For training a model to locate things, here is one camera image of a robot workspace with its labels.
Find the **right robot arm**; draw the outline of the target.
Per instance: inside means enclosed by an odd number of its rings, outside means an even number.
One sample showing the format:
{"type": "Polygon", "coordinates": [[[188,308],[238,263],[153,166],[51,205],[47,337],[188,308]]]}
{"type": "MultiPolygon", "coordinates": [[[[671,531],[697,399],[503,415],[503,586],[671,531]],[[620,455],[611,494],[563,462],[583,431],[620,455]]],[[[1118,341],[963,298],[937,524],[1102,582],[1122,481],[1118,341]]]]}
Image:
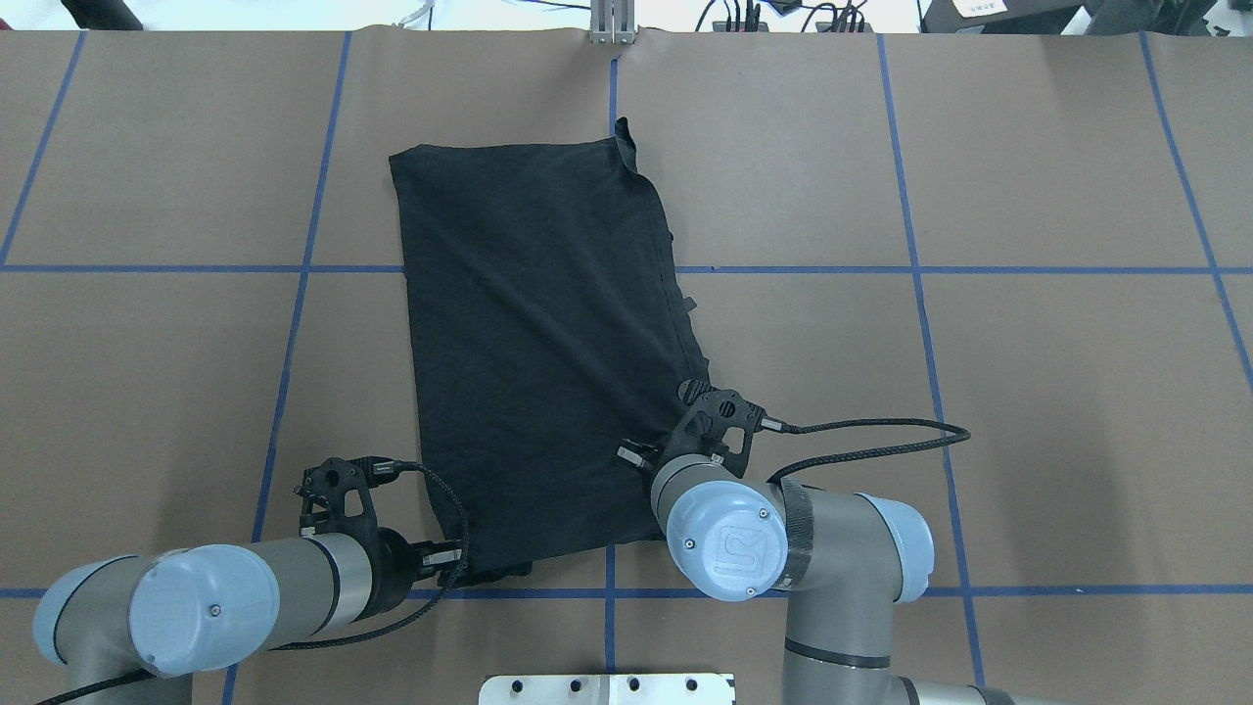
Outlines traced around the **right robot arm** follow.
{"type": "Polygon", "coordinates": [[[985,685],[944,685],[892,670],[893,615],[930,585],[936,550],[926,518],[902,501],[833,493],[801,470],[957,445],[967,430],[918,419],[940,437],[801,460],[766,481],[742,480],[720,440],[675,430],[665,446],[621,442],[644,476],[672,562],[710,599],[787,596],[784,704],[1025,704],[985,685]]]}

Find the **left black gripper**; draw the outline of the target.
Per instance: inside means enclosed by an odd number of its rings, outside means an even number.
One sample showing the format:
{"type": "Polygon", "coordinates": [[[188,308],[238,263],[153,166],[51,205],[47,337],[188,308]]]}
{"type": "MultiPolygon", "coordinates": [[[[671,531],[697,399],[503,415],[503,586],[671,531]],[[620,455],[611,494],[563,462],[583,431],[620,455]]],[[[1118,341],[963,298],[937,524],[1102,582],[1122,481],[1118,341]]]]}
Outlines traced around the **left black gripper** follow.
{"type": "Polygon", "coordinates": [[[425,570],[447,570],[464,558],[464,548],[419,548],[391,528],[377,528],[368,541],[372,587],[368,616],[386,614],[406,599],[425,570]]]}

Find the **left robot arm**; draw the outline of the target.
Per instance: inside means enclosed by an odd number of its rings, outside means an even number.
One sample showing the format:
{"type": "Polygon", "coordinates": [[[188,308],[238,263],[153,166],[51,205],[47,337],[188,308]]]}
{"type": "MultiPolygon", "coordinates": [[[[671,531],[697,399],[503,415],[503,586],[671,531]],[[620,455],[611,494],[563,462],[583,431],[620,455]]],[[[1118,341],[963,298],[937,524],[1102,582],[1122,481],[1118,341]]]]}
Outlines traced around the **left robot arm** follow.
{"type": "Polygon", "coordinates": [[[117,556],[68,571],[38,602],[33,637],[66,671],[58,704],[188,704],[193,677],[267,650],[331,647],[330,632],[393,610],[435,574],[455,585],[464,541],[398,545],[321,533],[117,556]]]}

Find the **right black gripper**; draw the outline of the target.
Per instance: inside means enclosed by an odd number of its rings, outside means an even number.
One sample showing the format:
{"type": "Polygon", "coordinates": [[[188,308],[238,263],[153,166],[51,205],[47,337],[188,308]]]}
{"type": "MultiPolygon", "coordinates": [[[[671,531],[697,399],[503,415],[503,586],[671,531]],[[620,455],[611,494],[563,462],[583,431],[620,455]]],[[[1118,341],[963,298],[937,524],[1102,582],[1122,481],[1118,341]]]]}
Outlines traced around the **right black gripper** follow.
{"type": "Polygon", "coordinates": [[[621,443],[616,457],[625,461],[640,476],[654,476],[658,467],[670,463],[684,455],[702,455],[702,433],[698,421],[680,421],[667,435],[664,445],[621,443]]]}

